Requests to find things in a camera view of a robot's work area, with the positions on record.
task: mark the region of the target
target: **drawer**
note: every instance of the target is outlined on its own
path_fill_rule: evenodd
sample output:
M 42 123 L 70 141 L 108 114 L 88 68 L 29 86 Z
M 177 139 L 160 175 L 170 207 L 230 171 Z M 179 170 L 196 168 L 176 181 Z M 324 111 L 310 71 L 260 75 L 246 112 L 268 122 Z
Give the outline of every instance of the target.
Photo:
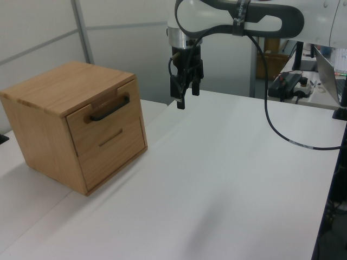
M 78 157 L 88 190 L 96 187 L 113 172 L 145 148 L 140 119 L 118 131 L 117 136 L 99 146 L 98 151 Z
M 92 101 L 66 117 L 78 156 L 98 152 L 124 126 L 138 120 L 141 115 L 139 94 L 134 81 L 104 95 L 102 104 L 94 104 L 95 101 Z

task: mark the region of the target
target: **wood grain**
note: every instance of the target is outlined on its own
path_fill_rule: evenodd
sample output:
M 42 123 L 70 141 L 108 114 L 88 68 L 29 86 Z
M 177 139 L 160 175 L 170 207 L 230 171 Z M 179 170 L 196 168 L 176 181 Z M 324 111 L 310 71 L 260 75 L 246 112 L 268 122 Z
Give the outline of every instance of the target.
M 66 120 L 0 98 L 28 166 L 86 194 Z
M 84 195 L 147 150 L 134 74 L 70 62 L 0 92 L 0 99 L 26 163 Z
M 64 117 L 135 75 L 82 62 L 69 62 L 0 92 L 10 100 Z
M 78 155 L 86 152 L 98 151 L 99 145 L 110 139 L 116 132 L 135 120 L 138 120 L 141 113 L 138 103 L 139 96 L 137 86 L 132 81 L 122 88 L 126 91 L 109 95 L 110 100 L 95 108 L 88 105 L 75 113 L 67 116 L 67 121 Z M 123 95 L 130 98 L 130 103 L 100 121 L 91 121 L 89 116 L 109 103 L 119 104 L 123 102 Z

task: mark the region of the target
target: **white table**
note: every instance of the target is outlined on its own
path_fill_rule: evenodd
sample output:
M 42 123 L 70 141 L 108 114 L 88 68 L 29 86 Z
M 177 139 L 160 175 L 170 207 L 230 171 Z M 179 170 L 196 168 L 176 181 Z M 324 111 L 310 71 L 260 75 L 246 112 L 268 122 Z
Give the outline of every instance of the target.
M 303 54 L 308 54 L 309 51 L 303 50 Z M 284 66 L 281 72 L 289 72 L 292 70 L 295 59 L 295 53 Z M 316 58 L 310 58 L 307 56 L 302 56 L 301 60 L 303 61 L 315 61 Z M 301 71 L 293 71 L 292 73 L 301 73 Z M 312 82 L 317 81 L 317 84 L 320 83 L 319 75 L 314 71 L 303 71 L 303 77 L 308 78 Z M 337 79 L 345 79 L 342 76 L 336 76 Z M 279 101 L 279 99 L 274 97 L 269 97 L 270 100 Z M 297 97 L 293 97 L 291 99 L 286 99 L 284 102 L 294 104 L 297 100 Z M 320 107 L 325 109 L 337 110 L 339 108 L 338 103 L 335 99 L 330 95 L 330 93 L 324 88 L 321 84 L 320 86 L 316 86 L 311 90 L 311 95 L 308 98 L 302 98 L 298 101 L 299 105 L 311 106 L 311 107 Z
M 292 145 L 262 100 L 201 91 L 147 127 L 149 149 L 90 197 L 70 192 L 0 259 L 311 259 L 338 151 Z M 337 146 L 332 111 L 269 101 L 275 127 Z
M 141 100 L 148 125 L 167 105 Z M 13 131 L 0 145 L 0 254 L 56 206 L 71 189 L 29 168 Z

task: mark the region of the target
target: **wooden surface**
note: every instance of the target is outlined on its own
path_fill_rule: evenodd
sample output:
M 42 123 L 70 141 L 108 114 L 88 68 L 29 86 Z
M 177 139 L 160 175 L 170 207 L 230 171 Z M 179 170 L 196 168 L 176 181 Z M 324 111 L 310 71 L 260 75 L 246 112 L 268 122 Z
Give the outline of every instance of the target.
M 64 117 L 133 79 L 131 73 L 74 61 L 3 90 L 0 95 Z
M 115 137 L 123 126 L 139 119 L 140 105 L 137 86 L 134 81 L 131 81 L 124 87 L 127 89 L 130 102 L 104 119 L 91 121 L 89 117 L 107 107 L 109 103 L 112 106 L 121 104 L 124 102 L 124 95 L 117 93 L 114 96 L 109 95 L 109 100 L 101 106 L 93 108 L 89 104 L 66 117 L 78 156 L 86 152 L 98 151 L 103 144 Z
M 65 119 L 1 97 L 26 163 L 85 194 L 81 172 Z
M 134 74 L 70 62 L 4 90 L 0 98 L 27 164 L 82 194 L 147 148 Z M 129 103 L 117 111 L 90 119 L 124 98 Z

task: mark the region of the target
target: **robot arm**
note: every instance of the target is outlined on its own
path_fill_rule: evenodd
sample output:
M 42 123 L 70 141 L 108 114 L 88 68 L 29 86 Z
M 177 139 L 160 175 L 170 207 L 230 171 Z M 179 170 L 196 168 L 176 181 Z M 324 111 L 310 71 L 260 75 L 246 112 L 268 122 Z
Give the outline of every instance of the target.
M 201 35 L 224 33 L 293 40 L 347 47 L 347 0 L 167 0 L 168 37 L 172 61 L 178 69 L 171 74 L 171 96 L 184 108 L 184 94 L 192 84 L 198 95 L 203 66 Z M 190 49 L 191 62 L 185 67 Z

